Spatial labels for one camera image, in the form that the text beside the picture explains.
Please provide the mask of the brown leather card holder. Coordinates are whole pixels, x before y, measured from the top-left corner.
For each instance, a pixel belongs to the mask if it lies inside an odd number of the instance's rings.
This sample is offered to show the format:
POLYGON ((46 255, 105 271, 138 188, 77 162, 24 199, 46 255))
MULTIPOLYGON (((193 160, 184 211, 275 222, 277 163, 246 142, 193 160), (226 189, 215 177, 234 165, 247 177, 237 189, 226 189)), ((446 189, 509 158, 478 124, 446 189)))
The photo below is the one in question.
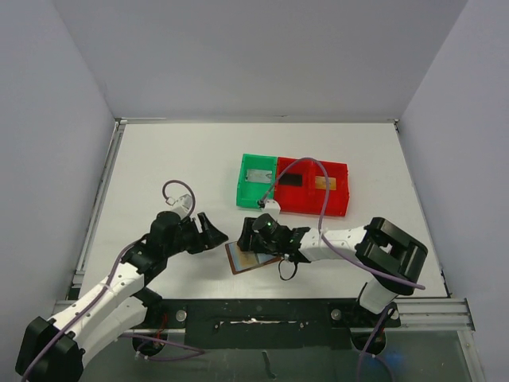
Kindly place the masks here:
POLYGON ((233 275, 252 271, 281 259, 272 255, 242 251, 236 242, 225 244, 225 251, 233 275))

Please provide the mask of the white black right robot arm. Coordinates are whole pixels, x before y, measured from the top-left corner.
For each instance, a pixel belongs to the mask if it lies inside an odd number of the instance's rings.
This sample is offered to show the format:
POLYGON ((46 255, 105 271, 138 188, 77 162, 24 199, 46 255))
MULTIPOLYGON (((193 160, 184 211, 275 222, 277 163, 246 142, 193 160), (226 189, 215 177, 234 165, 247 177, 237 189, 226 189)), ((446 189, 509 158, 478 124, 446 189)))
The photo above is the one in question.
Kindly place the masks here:
POLYGON ((427 247, 382 217, 344 230, 289 228, 270 214, 246 218, 237 241, 241 251, 299 263, 342 259, 369 272, 373 279, 361 289, 359 305, 381 314, 398 296, 425 287, 418 282, 427 247))

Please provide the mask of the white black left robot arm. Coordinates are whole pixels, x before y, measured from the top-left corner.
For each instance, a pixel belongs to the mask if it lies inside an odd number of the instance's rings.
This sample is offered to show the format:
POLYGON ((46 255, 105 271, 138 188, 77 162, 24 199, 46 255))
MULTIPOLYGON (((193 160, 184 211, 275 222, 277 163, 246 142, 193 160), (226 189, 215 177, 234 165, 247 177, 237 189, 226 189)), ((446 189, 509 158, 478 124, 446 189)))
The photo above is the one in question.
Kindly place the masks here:
POLYGON ((158 213, 149 232, 121 250, 105 279, 65 310, 29 323, 16 373, 24 381, 77 381, 93 347, 103 348, 158 308, 162 298, 148 286, 170 257, 212 250, 227 240, 203 212, 196 219, 158 213), (102 337, 89 345, 97 334, 102 337))

